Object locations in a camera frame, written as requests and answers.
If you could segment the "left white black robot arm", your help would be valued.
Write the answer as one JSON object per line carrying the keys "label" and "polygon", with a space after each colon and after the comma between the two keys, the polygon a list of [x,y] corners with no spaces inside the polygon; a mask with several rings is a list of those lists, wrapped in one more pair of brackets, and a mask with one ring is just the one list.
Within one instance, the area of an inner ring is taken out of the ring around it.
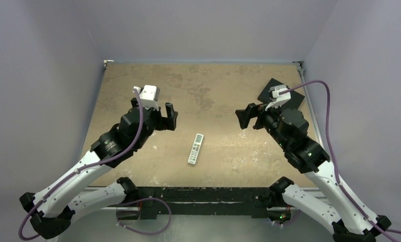
{"label": "left white black robot arm", "polygon": [[85,155],[57,181],[37,193],[24,193],[20,203],[36,237],[51,239],[66,231],[78,219],[111,205],[141,206],[151,200],[140,193],[128,177],[93,192],[83,190],[142,148],[155,131],[176,129],[178,112],[166,103],[166,116],[160,108],[132,100],[131,109],[120,122],[102,134]]}

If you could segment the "white remote control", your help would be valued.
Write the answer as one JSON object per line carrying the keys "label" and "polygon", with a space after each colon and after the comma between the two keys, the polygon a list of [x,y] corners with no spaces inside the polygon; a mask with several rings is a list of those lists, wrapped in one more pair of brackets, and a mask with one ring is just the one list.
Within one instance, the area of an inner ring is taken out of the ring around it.
{"label": "white remote control", "polygon": [[196,134],[187,160],[188,164],[195,165],[204,139],[203,134]]}

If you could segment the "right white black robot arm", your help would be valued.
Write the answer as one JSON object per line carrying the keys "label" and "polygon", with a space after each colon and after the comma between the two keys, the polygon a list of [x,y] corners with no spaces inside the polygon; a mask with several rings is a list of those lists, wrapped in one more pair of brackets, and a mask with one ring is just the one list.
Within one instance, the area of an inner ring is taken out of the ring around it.
{"label": "right white black robot arm", "polygon": [[270,186],[269,207],[285,203],[298,208],[321,224],[334,241],[376,241],[391,226],[386,216],[370,210],[350,188],[341,189],[346,182],[336,174],[323,147],[307,135],[309,123],[301,111],[251,103],[235,114],[242,129],[256,118],[253,129],[265,129],[282,148],[287,161],[328,200],[325,203],[307,194],[283,176]]}

